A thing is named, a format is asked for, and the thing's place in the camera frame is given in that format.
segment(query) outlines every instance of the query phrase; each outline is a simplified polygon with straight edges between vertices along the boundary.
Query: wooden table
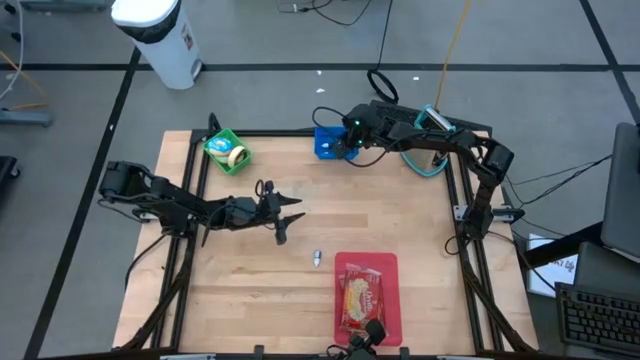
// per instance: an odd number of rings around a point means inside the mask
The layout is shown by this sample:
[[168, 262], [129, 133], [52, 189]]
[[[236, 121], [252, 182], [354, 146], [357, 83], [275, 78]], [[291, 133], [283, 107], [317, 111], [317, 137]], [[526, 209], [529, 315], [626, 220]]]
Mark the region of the wooden table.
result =
[[[181, 183], [189, 137], [189, 131], [165, 133], [157, 175]], [[415, 355], [474, 353], [459, 261], [443, 250], [454, 234], [444, 174], [416, 176], [393, 153], [364, 169], [319, 161], [309, 137], [244, 140], [254, 152], [252, 164], [236, 177], [212, 164], [204, 198], [254, 196], [256, 181], [270, 179], [283, 195], [303, 199], [283, 208], [283, 215], [307, 215], [291, 225], [282, 246], [264, 227], [212, 232], [206, 246], [198, 246], [181, 352], [251, 353], [262, 344], [268, 353], [323, 353], [334, 343], [334, 256], [364, 251], [398, 257], [402, 346]], [[357, 160], [368, 162], [380, 151], [363, 151]], [[200, 164], [198, 153], [195, 164]], [[453, 161], [454, 173], [464, 204], [457, 163]], [[197, 174], [195, 169], [192, 191]], [[476, 177], [471, 179], [475, 188]], [[502, 201], [496, 191], [494, 204]], [[511, 238], [506, 224], [493, 224], [491, 230]], [[159, 234], [159, 224], [143, 225], [137, 252]], [[129, 340], [157, 304], [168, 244], [145, 257], [131, 274], [114, 345]], [[523, 339], [537, 347], [514, 246], [491, 234], [484, 244], [498, 307]], [[318, 268], [312, 264], [316, 249], [323, 252]], [[491, 348], [486, 314], [478, 304], [485, 348]], [[173, 309], [168, 324], [172, 320]], [[168, 343], [170, 325], [165, 329], [163, 341]], [[397, 354], [398, 349], [378, 352]]]

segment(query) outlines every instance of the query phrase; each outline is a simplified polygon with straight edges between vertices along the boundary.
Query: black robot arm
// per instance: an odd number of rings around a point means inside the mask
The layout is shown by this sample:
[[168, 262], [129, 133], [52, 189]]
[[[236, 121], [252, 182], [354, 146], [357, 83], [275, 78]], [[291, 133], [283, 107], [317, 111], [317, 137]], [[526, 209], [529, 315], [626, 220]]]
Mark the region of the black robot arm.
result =
[[136, 206], [132, 214], [143, 219], [145, 214], [160, 220], [163, 233], [184, 235], [189, 222], [204, 225], [211, 230], [241, 230], [273, 224], [276, 242], [287, 241], [287, 227], [304, 213], [280, 218], [280, 207], [299, 203], [274, 192], [272, 181], [259, 180], [256, 184], [256, 203], [250, 197], [229, 196], [217, 200], [204, 200], [155, 176], [143, 165], [111, 161], [99, 189], [103, 201]]
[[356, 106], [342, 121], [347, 130], [337, 145], [344, 148], [342, 151], [358, 147], [383, 147], [386, 151], [398, 152], [428, 149], [463, 157], [469, 170], [478, 176], [480, 186], [473, 203], [467, 207], [461, 224], [462, 233], [469, 239], [482, 239], [487, 234], [493, 221], [491, 197], [502, 183], [514, 156], [504, 145], [467, 129], [453, 132], [422, 130], [406, 122], [382, 119], [364, 104]]

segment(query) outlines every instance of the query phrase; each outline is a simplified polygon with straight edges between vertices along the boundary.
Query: black keyboard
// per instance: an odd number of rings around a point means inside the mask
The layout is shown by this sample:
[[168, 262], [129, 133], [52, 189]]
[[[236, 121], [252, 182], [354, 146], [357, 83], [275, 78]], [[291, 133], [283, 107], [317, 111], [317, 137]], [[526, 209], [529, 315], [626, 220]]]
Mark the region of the black keyboard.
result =
[[628, 295], [556, 283], [562, 341], [640, 355], [640, 301]]
[[[395, 121], [406, 122], [411, 125], [415, 123], [416, 118], [420, 114], [420, 110], [387, 104], [379, 101], [372, 101], [370, 105], [375, 108], [376, 115], [378, 115], [378, 117], [381, 119], [389, 118]], [[438, 126], [438, 124], [433, 120], [429, 120], [426, 123], [427, 124], [425, 129], [442, 130], [442, 128]]]

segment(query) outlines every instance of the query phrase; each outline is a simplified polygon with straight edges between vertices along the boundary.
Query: red package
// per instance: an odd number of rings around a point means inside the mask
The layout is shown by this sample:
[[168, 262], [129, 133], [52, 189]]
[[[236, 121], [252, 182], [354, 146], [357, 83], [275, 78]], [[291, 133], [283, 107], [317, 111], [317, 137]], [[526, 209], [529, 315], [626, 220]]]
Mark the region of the red package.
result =
[[341, 327], [350, 331], [364, 331], [372, 319], [384, 325], [382, 281], [380, 273], [347, 264], [344, 276], [344, 301]]

